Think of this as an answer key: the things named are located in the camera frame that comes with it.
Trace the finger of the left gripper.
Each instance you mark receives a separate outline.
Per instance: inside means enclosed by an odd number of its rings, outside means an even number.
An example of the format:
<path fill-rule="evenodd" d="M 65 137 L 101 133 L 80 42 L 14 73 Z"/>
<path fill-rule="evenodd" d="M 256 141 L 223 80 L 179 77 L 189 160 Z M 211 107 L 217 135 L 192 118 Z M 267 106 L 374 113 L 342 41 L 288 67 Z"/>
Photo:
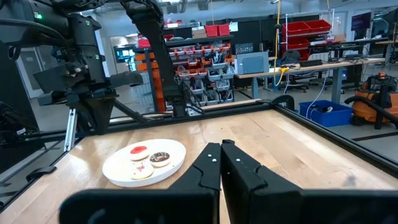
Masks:
<path fill-rule="evenodd" d="M 95 101 L 93 112 L 96 124 L 95 131 L 97 134 L 105 134 L 108 131 L 114 101 L 114 98 L 102 98 Z"/>
<path fill-rule="evenodd" d="M 92 109 L 87 101 L 78 101 L 75 103 L 75 109 L 78 113 L 78 129 L 79 132 L 88 134 L 91 131 Z"/>

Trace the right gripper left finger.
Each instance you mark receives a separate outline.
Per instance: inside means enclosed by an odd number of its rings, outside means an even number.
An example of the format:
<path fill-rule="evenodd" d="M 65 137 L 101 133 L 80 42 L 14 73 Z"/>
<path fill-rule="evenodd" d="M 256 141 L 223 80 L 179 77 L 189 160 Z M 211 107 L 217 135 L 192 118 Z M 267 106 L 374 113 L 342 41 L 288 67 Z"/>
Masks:
<path fill-rule="evenodd" d="M 60 206 L 60 224 L 219 224 L 221 146 L 209 143 L 167 189 L 89 189 Z"/>

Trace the small chocolate frosted donut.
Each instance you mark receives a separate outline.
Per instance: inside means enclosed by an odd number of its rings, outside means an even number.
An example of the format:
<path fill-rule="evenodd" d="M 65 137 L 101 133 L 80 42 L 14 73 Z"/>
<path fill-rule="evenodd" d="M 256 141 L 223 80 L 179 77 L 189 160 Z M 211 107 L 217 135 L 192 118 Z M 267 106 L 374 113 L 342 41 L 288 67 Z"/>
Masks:
<path fill-rule="evenodd" d="M 154 167 L 163 167 L 170 163 L 170 154 L 167 152 L 155 152 L 150 158 L 150 163 Z"/>

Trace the small white sprinkled donut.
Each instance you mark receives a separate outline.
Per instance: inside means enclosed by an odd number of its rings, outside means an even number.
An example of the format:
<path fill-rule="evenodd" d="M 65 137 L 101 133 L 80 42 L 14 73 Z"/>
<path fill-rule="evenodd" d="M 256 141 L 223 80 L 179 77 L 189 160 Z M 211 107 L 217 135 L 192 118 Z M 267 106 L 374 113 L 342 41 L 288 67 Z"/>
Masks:
<path fill-rule="evenodd" d="M 136 162 L 132 164 L 132 178 L 134 180 L 145 179 L 150 177 L 154 172 L 153 166 L 146 161 Z"/>

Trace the small red frosted donut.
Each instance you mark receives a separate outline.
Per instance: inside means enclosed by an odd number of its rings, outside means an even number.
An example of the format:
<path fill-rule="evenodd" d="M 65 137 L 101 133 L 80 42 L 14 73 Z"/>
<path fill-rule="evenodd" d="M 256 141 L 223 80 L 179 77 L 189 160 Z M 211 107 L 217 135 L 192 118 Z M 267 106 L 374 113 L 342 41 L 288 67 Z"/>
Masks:
<path fill-rule="evenodd" d="M 136 146 L 130 150 L 129 159 L 132 161 L 140 161 L 149 156 L 149 150 L 146 146 Z"/>

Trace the silver aluminium extrusion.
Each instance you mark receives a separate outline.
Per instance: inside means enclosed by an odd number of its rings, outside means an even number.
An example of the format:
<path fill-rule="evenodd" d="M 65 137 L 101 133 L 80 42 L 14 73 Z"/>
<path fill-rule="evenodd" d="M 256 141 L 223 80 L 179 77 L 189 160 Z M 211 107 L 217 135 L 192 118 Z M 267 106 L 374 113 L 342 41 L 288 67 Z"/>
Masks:
<path fill-rule="evenodd" d="M 69 110 L 67 129 L 65 133 L 65 144 L 63 151 L 69 152 L 75 145 L 76 124 L 78 115 L 76 109 Z"/>

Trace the small lit display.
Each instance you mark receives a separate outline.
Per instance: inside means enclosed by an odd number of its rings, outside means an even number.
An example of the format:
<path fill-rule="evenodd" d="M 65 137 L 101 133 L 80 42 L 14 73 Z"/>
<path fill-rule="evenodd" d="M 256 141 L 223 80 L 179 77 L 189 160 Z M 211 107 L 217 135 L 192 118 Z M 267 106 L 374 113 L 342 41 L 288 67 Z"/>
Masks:
<path fill-rule="evenodd" d="M 133 46 L 133 45 L 114 46 L 113 52 L 114 52 L 114 58 L 115 58 L 116 63 L 123 63 L 123 62 L 131 61 L 132 58 L 135 57 L 134 49 L 135 49 L 135 46 Z"/>

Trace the white round plate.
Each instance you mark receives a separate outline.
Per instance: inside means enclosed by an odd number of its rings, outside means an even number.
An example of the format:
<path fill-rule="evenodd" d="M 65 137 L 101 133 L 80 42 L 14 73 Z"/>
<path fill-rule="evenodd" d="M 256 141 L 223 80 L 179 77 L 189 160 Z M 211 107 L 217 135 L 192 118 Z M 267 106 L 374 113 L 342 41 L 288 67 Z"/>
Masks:
<path fill-rule="evenodd" d="M 129 159 L 130 150 L 136 146 L 146 146 L 149 156 L 140 161 Z M 167 152 L 170 154 L 170 163 L 163 167 L 154 167 L 153 174 L 145 179 L 134 180 L 132 174 L 132 164 L 146 161 L 150 163 L 150 156 L 155 152 Z M 120 187 L 144 187 L 156 184 L 169 178 L 181 168 L 187 150 L 185 146 L 171 139 L 150 139 L 146 141 L 130 144 L 112 154 L 103 164 L 103 175 L 114 185 Z"/>

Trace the blue plastic bin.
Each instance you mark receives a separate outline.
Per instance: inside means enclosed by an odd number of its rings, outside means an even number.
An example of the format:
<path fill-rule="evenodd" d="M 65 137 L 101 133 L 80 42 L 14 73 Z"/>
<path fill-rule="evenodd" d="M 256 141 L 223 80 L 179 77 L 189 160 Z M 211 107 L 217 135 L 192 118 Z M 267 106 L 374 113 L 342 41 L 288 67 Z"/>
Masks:
<path fill-rule="evenodd" d="M 299 103 L 300 115 L 324 127 L 350 124 L 353 109 L 328 100 Z"/>

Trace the orange shop vacuum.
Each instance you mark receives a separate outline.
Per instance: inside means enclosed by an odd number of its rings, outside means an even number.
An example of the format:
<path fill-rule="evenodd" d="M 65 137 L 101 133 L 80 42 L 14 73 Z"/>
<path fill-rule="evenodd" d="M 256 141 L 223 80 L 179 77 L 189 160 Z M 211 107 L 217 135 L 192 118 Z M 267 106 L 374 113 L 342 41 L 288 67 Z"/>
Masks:
<path fill-rule="evenodd" d="M 398 78 L 379 72 L 368 77 L 354 91 L 354 96 L 345 100 L 352 103 L 353 124 L 367 121 L 381 129 L 386 123 L 392 123 L 398 129 Z"/>

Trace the long wooden workbench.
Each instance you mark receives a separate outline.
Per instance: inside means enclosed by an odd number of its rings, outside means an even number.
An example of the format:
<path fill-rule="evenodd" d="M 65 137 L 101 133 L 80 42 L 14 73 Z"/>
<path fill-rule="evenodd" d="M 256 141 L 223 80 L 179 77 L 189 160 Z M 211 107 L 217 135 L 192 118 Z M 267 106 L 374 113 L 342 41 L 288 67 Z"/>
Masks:
<path fill-rule="evenodd" d="M 360 59 L 357 61 L 344 61 L 341 60 L 338 63 L 323 63 L 322 65 L 316 65 L 311 67 L 300 67 L 289 69 L 284 72 L 284 75 L 293 74 L 293 73 L 307 73 L 307 72 L 318 72 L 324 70 L 332 70 L 333 78 L 332 78 L 332 88 L 331 88 L 331 101 L 334 103 L 339 103 L 341 98 L 341 87 L 343 81 L 342 71 L 345 67 L 355 66 L 355 65 L 367 65 L 369 63 L 379 63 L 385 62 L 384 58 L 367 58 L 366 60 Z M 276 77 L 279 77 L 281 71 L 279 69 L 273 69 L 271 72 L 265 73 L 251 73 L 251 74 L 235 74 L 234 76 L 238 79 L 251 78 L 252 79 L 252 98 L 258 98 L 258 83 L 257 78 L 267 78 L 272 77 L 274 81 L 276 81 Z"/>

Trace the large red storage bin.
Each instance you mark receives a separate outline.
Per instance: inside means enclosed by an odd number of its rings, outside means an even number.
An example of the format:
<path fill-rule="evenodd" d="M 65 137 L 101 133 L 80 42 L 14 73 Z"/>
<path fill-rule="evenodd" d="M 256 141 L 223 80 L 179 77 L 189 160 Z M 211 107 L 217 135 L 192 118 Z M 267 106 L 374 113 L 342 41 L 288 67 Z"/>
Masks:
<path fill-rule="evenodd" d="M 314 21 L 305 21 L 310 28 L 310 33 L 314 32 L 329 32 L 331 24 L 323 19 Z"/>
<path fill-rule="evenodd" d="M 305 22 L 288 22 L 282 24 L 282 33 L 284 35 L 298 35 L 306 34 L 311 31 L 311 28 Z"/>

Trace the purple lit monitor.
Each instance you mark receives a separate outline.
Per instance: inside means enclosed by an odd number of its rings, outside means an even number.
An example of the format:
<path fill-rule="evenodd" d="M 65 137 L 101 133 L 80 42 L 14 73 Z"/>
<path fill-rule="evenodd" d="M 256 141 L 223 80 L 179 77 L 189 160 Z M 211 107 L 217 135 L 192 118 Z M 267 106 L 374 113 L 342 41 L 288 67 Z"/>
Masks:
<path fill-rule="evenodd" d="M 351 18 L 351 31 L 368 29 L 371 24 L 371 12 L 358 14 Z"/>

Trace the black frame clamp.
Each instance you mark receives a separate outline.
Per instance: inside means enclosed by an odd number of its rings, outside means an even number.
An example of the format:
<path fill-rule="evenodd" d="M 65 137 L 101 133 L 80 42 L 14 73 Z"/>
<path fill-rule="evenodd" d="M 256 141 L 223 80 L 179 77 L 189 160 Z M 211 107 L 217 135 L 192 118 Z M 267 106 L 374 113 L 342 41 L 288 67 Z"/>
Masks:
<path fill-rule="evenodd" d="M 275 98 L 275 99 L 273 99 L 273 100 L 271 101 L 271 104 L 272 104 L 272 105 L 278 105 L 278 104 L 280 104 L 280 103 L 285 103 L 285 104 L 286 104 L 285 107 L 286 107 L 288 110 L 292 110 L 292 111 L 295 110 L 295 100 L 294 100 L 294 98 L 293 98 L 292 96 L 290 96 L 290 95 L 280 95 L 280 96 L 278 96 L 277 98 Z"/>
<path fill-rule="evenodd" d="M 30 174 L 28 174 L 26 176 L 26 181 L 30 182 L 31 180 L 38 179 L 38 178 L 42 177 L 43 175 L 51 174 L 56 169 L 57 168 L 55 166 L 48 166 L 48 167 L 42 167 L 42 168 L 33 170 Z"/>

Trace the black table frame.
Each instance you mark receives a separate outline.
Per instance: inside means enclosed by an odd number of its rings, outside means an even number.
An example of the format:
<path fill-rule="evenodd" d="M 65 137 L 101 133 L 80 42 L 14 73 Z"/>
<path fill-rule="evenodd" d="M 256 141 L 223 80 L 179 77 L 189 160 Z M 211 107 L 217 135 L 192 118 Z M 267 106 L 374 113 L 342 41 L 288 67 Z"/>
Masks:
<path fill-rule="evenodd" d="M 164 21 L 156 0 L 109 0 L 120 2 L 127 16 L 139 30 L 150 36 L 155 46 L 155 56 L 161 60 L 162 76 L 166 80 L 166 95 L 173 102 L 182 100 L 182 88 L 171 72 L 170 59 L 166 56 L 166 45 L 162 40 Z M 140 131 L 172 129 L 181 134 L 185 128 L 197 121 L 228 121 L 239 128 L 239 146 L 254 159 L 262 162 L 275 154 L 286 159 L 296 152 L 305 154 L 306 160 L 316 165 L 334 164 L 345 171 L 351 171 L 361 181 L 358 187 L 339 186 L 342 190 L 398 190 L 398 164 L 365 149 L 353 141 L 333 134 L 331 131 L 307 121 L 292 110 L 272 105 L 271 101 L 255 101 L 234 106 L 222 106 L 205 111 L 194 118 L 180 116 L 172 119 L 151 120 L 139 125 Z M 61 201 L 77 190 L 98 183 L 92 173 L 99 164 L 94 151 L 69 155 L 61 161 L 61 169 L 44 177 L 35 184 L 30 199 L 23 196 L 17 204 L 8 209 L 13 217 L 31 217 L 42 222 L 53 217 Z"/>

